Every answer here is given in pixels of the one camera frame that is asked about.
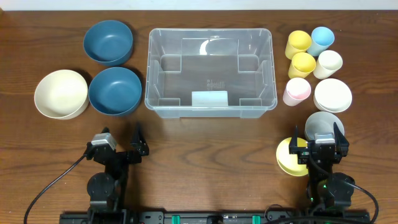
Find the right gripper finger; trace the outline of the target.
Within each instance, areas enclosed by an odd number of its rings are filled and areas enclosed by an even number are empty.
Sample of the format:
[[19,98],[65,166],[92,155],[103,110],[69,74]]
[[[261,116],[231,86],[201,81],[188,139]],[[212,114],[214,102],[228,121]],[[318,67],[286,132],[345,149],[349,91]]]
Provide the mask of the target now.
[[334,131],[336,146],[337,147],[348,147],[349,142],[345,138],[344,134],[340,131],[340,129],[336,123],[333,123],[333,131]]
[[296,126],[294,129],[294,134],[290,140],[289,146],[290,147],[297,147],[297,139],[298,139],[298,127]]

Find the small yellow bowl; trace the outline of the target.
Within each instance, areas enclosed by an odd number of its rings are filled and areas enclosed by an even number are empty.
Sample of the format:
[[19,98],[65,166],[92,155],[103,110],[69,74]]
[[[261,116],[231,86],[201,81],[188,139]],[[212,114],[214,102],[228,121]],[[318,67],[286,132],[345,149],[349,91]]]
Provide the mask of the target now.
[[279,167],[289,175],[302,177],[308,175],[305,164],[298,163],[298,156],[289,153],[289,143],[292,138],[286,138],[279,143],[276,150],[276,159]]

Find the small grey bowl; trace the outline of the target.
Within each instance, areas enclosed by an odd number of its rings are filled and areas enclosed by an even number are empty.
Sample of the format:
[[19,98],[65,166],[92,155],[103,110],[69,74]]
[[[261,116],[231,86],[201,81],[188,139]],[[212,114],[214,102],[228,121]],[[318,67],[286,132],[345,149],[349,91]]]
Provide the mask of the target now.
[[345,134],[343,123],[332,113],[326,111],[316,112],[308,117],[305,123],[305,137],[311,141],[315,133],[333,133],[333,124],[336,123],[340,132]]

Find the small white bowl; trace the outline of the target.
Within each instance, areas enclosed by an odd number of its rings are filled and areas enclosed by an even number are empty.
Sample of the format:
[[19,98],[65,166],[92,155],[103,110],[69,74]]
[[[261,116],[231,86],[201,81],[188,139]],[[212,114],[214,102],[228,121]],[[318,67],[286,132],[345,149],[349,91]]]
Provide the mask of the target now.
[[313,100],[321,111],[340,113],[351,106],[353,96],[347,84],[335,78],[327,78],[316,85]]

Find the pink cup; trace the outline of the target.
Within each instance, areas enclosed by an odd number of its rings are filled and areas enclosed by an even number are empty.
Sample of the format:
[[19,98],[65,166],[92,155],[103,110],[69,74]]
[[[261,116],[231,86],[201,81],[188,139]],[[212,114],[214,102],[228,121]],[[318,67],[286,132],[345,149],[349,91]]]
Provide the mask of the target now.
[[288,106],[296,106],[311,94],[311,86],[304,78],[292,78],[287,82],[283,102]]

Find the cream cup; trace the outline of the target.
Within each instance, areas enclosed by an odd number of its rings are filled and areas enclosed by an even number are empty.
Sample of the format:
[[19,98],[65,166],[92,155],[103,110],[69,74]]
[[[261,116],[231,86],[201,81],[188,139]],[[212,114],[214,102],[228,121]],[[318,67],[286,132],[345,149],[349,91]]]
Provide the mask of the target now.
[[326,79],[343,66],[343,59],[338,52],[325,50],[319,56],[313,71],[317,79]]

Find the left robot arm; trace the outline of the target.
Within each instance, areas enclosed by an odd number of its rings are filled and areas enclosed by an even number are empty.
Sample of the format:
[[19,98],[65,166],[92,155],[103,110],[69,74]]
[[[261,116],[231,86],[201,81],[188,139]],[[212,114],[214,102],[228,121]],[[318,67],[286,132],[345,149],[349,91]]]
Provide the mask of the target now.
[[87,183],[90,196],[88,223],[137,223],[137,218],[124,208],[129,166],[142,162],[149,147],[139,125],[130,141],[130,149],[118,152],[117,142],[104,128],[87,143],[84,156],[104,165],[104,172],[93,175]]

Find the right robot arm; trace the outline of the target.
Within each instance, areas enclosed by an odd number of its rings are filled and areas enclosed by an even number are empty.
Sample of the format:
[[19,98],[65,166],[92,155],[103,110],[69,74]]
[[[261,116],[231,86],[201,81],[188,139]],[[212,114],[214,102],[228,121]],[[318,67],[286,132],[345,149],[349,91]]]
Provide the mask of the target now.
[[297,163],[307,166],[307,195],[312,201],[306,213],[340,215],[351,206],[354,179],[343,173],[334,173],[333,166],[348,155],[349,142],[336,123],[331,132],[316,133],[305,146],[298,145],[297,132],[289,142],[289,154],[297,156]]

